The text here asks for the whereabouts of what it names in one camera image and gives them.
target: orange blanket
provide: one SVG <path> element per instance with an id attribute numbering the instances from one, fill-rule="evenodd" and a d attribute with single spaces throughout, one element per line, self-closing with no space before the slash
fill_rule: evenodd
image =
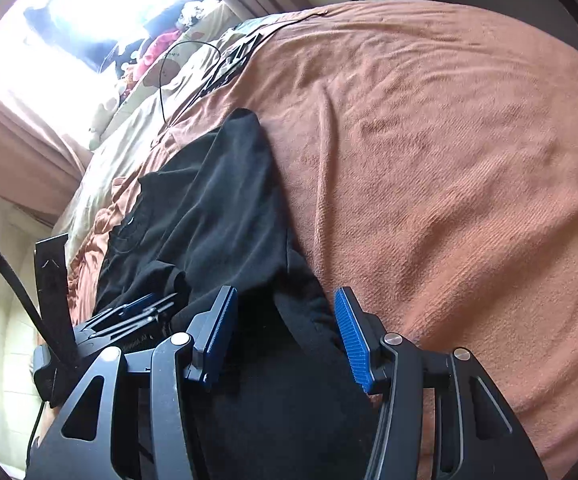
<path id="1" fill-rule="evenodd" d="M 72 262 L 74 321 L 91 315 L 136 178 L 236 107 L 267 131 L 325 291 L 352 286 L 425 349 L 474 351 L 561 478 L 578 458 L 578 53 L 423 1 L 330 6 L 284 28 L 119 184 Z"/>

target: black shirt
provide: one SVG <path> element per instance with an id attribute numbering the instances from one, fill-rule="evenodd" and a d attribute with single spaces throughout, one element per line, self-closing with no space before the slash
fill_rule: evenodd
<path id="1" fill-rule="evenodd" d="M 236 287 L 239 319 L 211 393 L 192 413 L 212 480 L 359 480 L 376 419 L 290 224 L 271 149 L 249 110 L 143 176 L 109 237 L 96 311 L 189 291 L 185 330 Z"/>

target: metal screw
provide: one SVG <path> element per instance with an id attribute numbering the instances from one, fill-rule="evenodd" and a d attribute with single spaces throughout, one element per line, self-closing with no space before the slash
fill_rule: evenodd
<path id="1" fill-rule="evenodd" d="M 187 332 L 176 332 L 173 336 L 171 336 L 171 344 L 176 346 L 183 346 L 186 345 L 191 336 Z"/>
<path id="2" fill-rule="evenodd" d="M 397 346 L 402 343 L 402 336 L 395 332 L 389 332 L 384 335 L 384 342 L 387 345 Z"/>
<path id="3" fill-rule="evenodd" d="M 468 361 L 471 357 L 471 354 L 466 348 L 456 348 L 453 351 L 453 355 L 455 355 L 455 358 L 460 361 Z"/>
<path id="4" fill-rule="evenodd" d="M 115 361 L 120 357 L 120 348 L 117 346 L 108 346 L 102 352 L 100 352 L 100 357 L 103 361 Z"/>

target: white wall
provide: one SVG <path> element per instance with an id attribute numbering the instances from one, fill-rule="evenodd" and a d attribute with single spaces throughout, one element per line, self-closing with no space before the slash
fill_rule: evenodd
<path id="1" fill-rule="evenodd" d="M 36 302 L 34 243 L 49 228 L 0 199 L 0 252 Z M 25 467 L 29 434 L 40 406 L 29 371 L 35 329 L 12 290 L 0 276 L 0 462 Z"/>

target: white tiled wall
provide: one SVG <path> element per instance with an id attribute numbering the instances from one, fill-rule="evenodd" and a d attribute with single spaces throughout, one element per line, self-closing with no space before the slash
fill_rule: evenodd
<path id="1" fill-rule="evenodd" d="M 0 199 L 0 251 L 36 302 L 33 246 L 49 235 L 11 204 Z M 0 462 L 25 468 L 27 442 L 40 399 L 31 379 L 35 329 L 0 276 Z"/>

